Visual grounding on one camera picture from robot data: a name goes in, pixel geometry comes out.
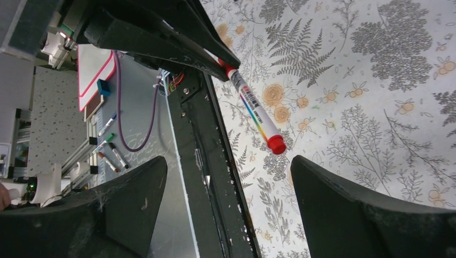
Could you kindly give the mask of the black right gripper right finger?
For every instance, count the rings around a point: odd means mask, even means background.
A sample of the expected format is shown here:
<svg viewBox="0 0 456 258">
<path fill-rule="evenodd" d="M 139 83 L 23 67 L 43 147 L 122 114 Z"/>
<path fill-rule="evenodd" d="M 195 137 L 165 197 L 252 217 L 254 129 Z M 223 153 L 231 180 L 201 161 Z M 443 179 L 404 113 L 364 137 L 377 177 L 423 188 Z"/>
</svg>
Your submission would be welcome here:
<svg viewBox="0 0 456 258">
<path fill-rule="evenodd" d="M 363 187 L 303 156 L 290 171 L 312 257 L 455 257 L 455 211 Z"/>
</svg>

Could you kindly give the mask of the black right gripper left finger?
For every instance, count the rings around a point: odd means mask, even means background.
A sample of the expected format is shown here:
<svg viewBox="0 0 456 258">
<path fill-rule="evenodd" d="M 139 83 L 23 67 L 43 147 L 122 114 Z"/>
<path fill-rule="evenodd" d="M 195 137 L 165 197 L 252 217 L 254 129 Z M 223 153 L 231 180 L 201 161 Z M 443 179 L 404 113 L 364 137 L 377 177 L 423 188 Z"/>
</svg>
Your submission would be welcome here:
<svg viewBox="0 0 456 258">
<path fill-rule="evenodd" d="M 1 212 L 1 257 L 147 257 L 167 182 L 157 156 L 46 207 Z"/>
</svg>

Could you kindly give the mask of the white red whiteboard marker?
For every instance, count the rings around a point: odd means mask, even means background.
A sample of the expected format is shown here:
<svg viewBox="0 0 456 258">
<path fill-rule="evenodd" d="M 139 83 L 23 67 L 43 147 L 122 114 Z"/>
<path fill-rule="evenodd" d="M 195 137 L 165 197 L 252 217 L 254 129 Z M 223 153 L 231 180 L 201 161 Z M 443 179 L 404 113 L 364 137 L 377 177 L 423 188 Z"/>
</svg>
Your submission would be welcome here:
<svg viewBox="0 0 456 258">
<path fill-rule="evenodd" d="M 276 155 L 283 154 L 287 146 L 282 135 L 278 132 L 277 127 L 243 79 L 239 70 L 220 58 L 218 58 L 218 63 L 225 70 L 227 77 L 238 92 L 267 147 Z"/>
</svg>

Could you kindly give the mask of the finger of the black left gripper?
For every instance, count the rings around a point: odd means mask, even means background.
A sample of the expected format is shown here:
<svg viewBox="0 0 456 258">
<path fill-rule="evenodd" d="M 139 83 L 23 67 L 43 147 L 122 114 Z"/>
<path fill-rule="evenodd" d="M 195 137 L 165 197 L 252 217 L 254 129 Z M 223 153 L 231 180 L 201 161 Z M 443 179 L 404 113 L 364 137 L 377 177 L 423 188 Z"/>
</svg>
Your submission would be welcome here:
<svg viewBox="0 0 456 258">
<path fill-rule="evenodd" d="M 135 1 L 160 17 L 176 32 L 214 54 L 224 63 L 238 68 L 239 59 L 223 43 L 200 1 Z"/>
<path fill-rule="evenodd" d="M 87 7 L 76 27 L 76 42 L 148 56 L 155 68 L 178 72 L 183 65 L 223 82 L 229 79 L 214 54 L 142 7 Z"/>
</svg>

